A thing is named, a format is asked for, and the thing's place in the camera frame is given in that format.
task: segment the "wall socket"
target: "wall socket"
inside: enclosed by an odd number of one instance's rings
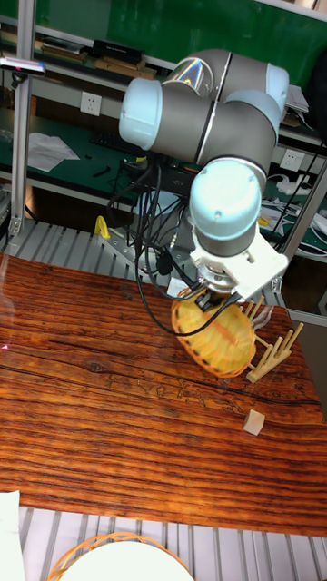
[[[100,115],[102,97],[98,94],[82,92],[81,111],[89,115]]]
[[[293,149],[287,149],[282,158],[280,167],[284,170],[291,170],[291,172],[298,172],[303,159],[304,153],[296,152]]]

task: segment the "woven basket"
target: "woven basket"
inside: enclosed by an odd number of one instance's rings
[[[188,332],[202,327],[216,310],[203,313],[189,300],[173,302],[172,324],[176,332]],[[240,375],[255,353],[254,331],[248,318],[236,305],[230,305],[218,315],[207,329],[177,338],[194,361],[219,378]]]

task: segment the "green wall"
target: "green wall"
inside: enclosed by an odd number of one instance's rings
[[[17,6],[18,0],[0,0],[0,14],[15,18]],[[253,0],[38,0],[36,22],[173,62],[224,48],[278,64],[300,86],[327,46],[327,23]]]

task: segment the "wooden table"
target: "wooden table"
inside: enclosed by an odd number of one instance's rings
[[[297,342],[256,384],[216,379],[152,323],[133,281],[1,260],[2,490],[33,507],[327,535],[327,427]],[[169,324],[169,301],[144,286]],[[290,325],[276,307],[261,335]],[[242,430],[249,409],[266,415],[258,437]]]

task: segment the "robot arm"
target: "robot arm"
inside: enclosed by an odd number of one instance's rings
[[[191,258],[213,291],[247,299],[287,266],[257,224],[287,87],[283,69],[209,50],[163,84],[135,79],[127,89],[122,137],[203,166],[191,189]]]

